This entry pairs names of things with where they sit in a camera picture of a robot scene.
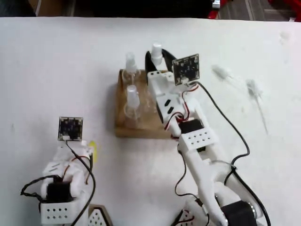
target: white tabletop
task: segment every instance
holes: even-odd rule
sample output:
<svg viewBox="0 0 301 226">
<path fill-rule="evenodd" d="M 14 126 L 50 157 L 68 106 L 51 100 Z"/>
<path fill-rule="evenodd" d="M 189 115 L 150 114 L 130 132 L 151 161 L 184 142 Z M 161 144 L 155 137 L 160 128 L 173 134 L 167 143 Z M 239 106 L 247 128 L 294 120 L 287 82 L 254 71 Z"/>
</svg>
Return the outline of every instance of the white tabletop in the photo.
<svg viewBox="0 0 301 226">
<path fill-rule="evenodd" d="M 2 225 L 38 225 L 38 202 L 20 196 L 57 146 L 59 116 L 84 117 L 83 136 L 101 145 L 93 203 L 116 226 L 170 225 L 185 203 L 174 194 L 183 173 L 176 142 L 114 136 L 117 75 L 132 51 L 144 68 L 153 41 L 181 58 L 201 57 L 201 81 L 245 136 L 237 162 L 272 225 L 299 225 L 301 180 L 301 24 L 201 19 L 0 18 Z M 254 101 L 219 81 L 212 65 L 262 87 L 266 134 Z M 246 150 L 207 96 L 201 104 L 232 158 Z M 40 185 L 30 191 L 40 192 Z M 188 173 L 181 192 L 196 193 Z"/>
</svg>

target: white bottle cap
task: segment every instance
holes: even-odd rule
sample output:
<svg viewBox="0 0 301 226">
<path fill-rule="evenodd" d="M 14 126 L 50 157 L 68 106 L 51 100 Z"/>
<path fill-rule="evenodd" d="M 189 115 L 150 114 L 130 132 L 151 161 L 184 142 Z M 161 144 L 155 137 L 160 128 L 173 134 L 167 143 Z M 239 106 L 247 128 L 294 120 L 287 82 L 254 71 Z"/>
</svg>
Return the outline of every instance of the white bottle cap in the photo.
<svg viewBox="0 0 301 226">
<path fill-rule="evenodd" d="M 139 95 L 135 85 L 127 87 L 127 105 L 134 109 L 137 109 L 140 105 Z"/>
<path fill-rule="evenodd" d="M 151 48 L 151 60 L 155 66 L 159 66 L 162 63 L 162 45 L 155 42 Z"/>
<path fill-rule="evenodd" d="M 133 53 L 126 54 L 126 71 L 128 73 L 136 73 L 137 71 L 135 55 Z"/>
</svg>

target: black circuit board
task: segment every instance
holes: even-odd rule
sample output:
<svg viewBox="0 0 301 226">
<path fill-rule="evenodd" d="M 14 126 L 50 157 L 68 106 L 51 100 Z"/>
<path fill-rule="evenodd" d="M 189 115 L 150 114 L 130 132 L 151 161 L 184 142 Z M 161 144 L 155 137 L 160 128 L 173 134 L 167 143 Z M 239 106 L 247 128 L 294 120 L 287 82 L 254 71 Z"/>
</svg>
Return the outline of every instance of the black circuit board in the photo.
<svg viewBox="0 0 301 226">
<path fill-rule="evenodd" d="M 199 79 L 198 54 L 173 61 L 175 85 Z"/>
<path fill-rule="evenodd" d="M 60 117 L 58 127 L 58 140 L 69 136 L 70 140 L 81 141 L 83 132 L 83 118 Z"/>
</svg>

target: black cable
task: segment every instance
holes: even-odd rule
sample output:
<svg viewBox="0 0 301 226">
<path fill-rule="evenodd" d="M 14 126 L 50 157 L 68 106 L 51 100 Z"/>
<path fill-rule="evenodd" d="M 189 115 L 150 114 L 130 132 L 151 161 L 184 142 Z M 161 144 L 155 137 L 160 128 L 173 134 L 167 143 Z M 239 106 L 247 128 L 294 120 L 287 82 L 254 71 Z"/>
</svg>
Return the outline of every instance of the black cable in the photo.
<svg viewBox="0 0 301 226">
<path fill-rule="evenodd" d="M 246 146 L 246 153 L 245 154 L 240 154 L 238 156 L 236 156 L 231 164 L 234 165 L 234 163 L 236 162 L 237 159 L 248 156 L 250 154 L 250 148 L 248 143 L 246 142 L 245 138 L 241 135 L 241 133 L 238 131 L 238 129 L 235 127 L 235 125 L 227 118 L 227 116 L 222 112 L 222 110 L 219 108 L 219 106 L 217 105 L 217 103 L 215 102 L 215 100 L 213 99 L 213 97 L 211 96 L 211 94 L 208 92 L 208 90 L 199 82 L 199 81 L 194 81 L 191 84 L 198 84 L 207 94 L 207 96 L 210 98 L 211 102 L 213 103 L 213 105 L 216 107 L 216 109 L 220 112 L 220 114 L 224 117 L 224 119 L 230 124 L 230 126 L 236 131 L 236 133 L 239 135 L 239 137 L 241 138 L 241 140 L 243 141 L 244 145 Z M 231 174 L 236 170 L 236 168 L 231 167 L 231 172 L 226 176 L 225 180 L 224 180 L 224 185 L 226 185 L 228 178 L 231 176 Z"/>
<path fill-rule="evenodd" d="M 198 198 L 195 194 L 192 194 L 192 193 L 179 194 L 179 193 L 177 193 L 177 187 L 178 187 L 179 183 L 180 183 L 180 182 L 183 180 L 183 178 L 185 177 L 186 171 L 187 171 L 187 168 L 186 168 L 186 162 L 185 162 L 185 160 L 184 160 L 183 154 L 182 154 L 180 151 L 179 151 L 179 153 L 180 153 L 180 155 L 181 155 L 181 157 L 182 157 L 182 159 L 183 159 L 183 162 L 184 162 L 184 174 L 183 174 L 183 176 L 179 179 L 179 181 L 176 183 L 176 185 L 175 185 L 175 187 L 174 187 L 174 192 L 175 192 L 175 194 L 176 194 L 177 196 L 192 195 L 193 197 L 196 198 L 196 200 L 198 200 L 199 198 Z"/>
<path fill-rule="evenodd" d="M 210 95 L 210 93 L 208 92 L 208 90 L 199 82 L 199 81 L 194 81 L 191 84 L 197 83 L 208 95 L 208 97 L 211 99 L 213 105 L 216 107 L 216 109 L 221 113 L 221 115 L 224 117 L 224 119 L 231 125 L 231 127 L 237 132 L 237 134 L 239 135 L 239 137 L 241 138 L 241 140 L 243 141 L 243 143 L 246 146 L 246 150 L 247 153 L 245 154 L 240 154 L 238 156 L 236 156 L 231 164 L 234 165 L 234 163 L 236 162 L 237 159 L 248 156 L 250 154 L 250 148 L 249 145 L 247 144 L 246 140 L 244 139 L 244 137 L 241 135 L 241 133 L 238 131 L 238 129 L 233 125 L 233 123 L 225 116 L 225 114 L 221 111 L 221 109 L 219 108 L 219 106 L 216 104 L 216 102 L 214 101 L 214 99 L 212 98 L 212 96 Z M 243 181 L 243 179 L 238 175 L 238 173 L 236 172 L 236 168 L 234 168 L 233 166 L 231 167 L 231 172 L 226 176 L 225 180 L 224 180 L 224 184 L 226 185 L 229 177 L 234 174 L 234 176 L 236 177 L 236 179 L 243 185 L 243 187 L 245 187 L 245 189 L 251 194 L 251 196 L 256 200 L 256 202 L 258 203 L 258 205 L 260 206 L 264 217 L 267 221 L 268 226 L 271 226 L 271 222 L 269 219 L 269 215 L 263 205 L 263 203 L 261 202 L 261 200 L 258 198 L 258 196 L 255 194 L 255 192 Z"/>
<path fill-rule="evenodd" d="M 206 224 L 206 226 L 208 226 L 208 225 L 209 225 L 209 223 L 210 223 L 210 217 L 209 217 L 209 214 L 207 214 L 207 217 L 208 217 L 208 221 L 207 221 L 207 224 Z"/>
<path fill-rule="evenodd" d="M 41 202 L 45 202 L 45 200 L 43 200 L 43 198 L 42 198 L 39 194 L 37 194 L 36 192 L 34 192 L 34 193 L 27 193 L 27 192 L 25 192 L 25 190 L 26 190 L 29 186 L 31 186 L 31 185 L 33 185 L 33 184 L 35 184 L 35 183 L 38 183 L 38 182 L 41 181 L 41 180 L 45 180 L 46 178 L 53 178 L 54 180 L 55 180 L 55 179 L 57 179 L 57 180 L 62 180 L 62 178 L 61 178 L 60 176 L 58 176 L 58 175 L 49 175 L 49 176 L 45 176 L 45 177 L 41 177 L 41 178 L 35 179 L 35 180 L 33 180 L 32 182 L 26 184 L 26 185 L 22 188 L 20 195 L 25 195 L 25 196 L 27 196 L 27 197 L 34 197 L 34 198 L 37 198 L 37 199 L 39 200 L 40 203 L 41 203 Z"/>
<path fill-rule="evenodd" d="M 81 212 L 79 213 L 79 215 L 75 218 L 75 220 L 73 221 L 73 223 L 70 226 L 75 226 L 75 224 L 78 222 L 78 220 L 80 219 L 80 217 L 84 214 L 85 210 L 87 209 L 87 207 L 89 206 L 93 195 L 95 193 L 95 188 L 96 188 L 96 181 L 95 181 L 95 177 L 94 174 L 92 173 L 91 169 L 87 166 L 87 164 L 73 151 L 73 149 L 68 145 L 68 141 L 66 141 L 66 145 L 68 146 L 68 148 L 70 148 L 71 152 L 74 154 L 74 156 L 85 166 L 85 168 L 88 170 L 89 174 L 92 177 L 93 180 L 93 190 L 92 193 L 90 195 L 90 198 L 88 199 L 87 203 L 85 204 L 84 208 L 81 210 Z"/>
</svg>

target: wooden block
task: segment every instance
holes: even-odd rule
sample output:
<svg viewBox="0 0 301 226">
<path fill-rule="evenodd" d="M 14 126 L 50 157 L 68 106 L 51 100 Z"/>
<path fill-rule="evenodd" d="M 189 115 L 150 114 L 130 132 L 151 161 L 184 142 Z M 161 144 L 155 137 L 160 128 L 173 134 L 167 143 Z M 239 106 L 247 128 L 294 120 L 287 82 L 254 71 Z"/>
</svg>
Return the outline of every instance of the wooden block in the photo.
<svg viewBox="0 0 301 226">
<path fill-rule="evenodd" d="M 170 139 L 171 134 L 164 130 L 164 126 L 159 118 L 158 113 L 142 113 L 139 128 L 130 129 L 125 126 L 124 107 L 127 102 L 125 89 L 122 83 L 123 70 L 120 70 L 118 85 L 116 90 L 116 109 L 115 109 L 115 134 L 117 137 L 135 137 L 135 138 L 152 138 L 152 139 Z M 147 89 L 145 71 L 141 71 L 141 76 L 137 82 L 137 89 L 141 104 L 146 102 L 146 96 L 142 95 Z"/>
</svg>

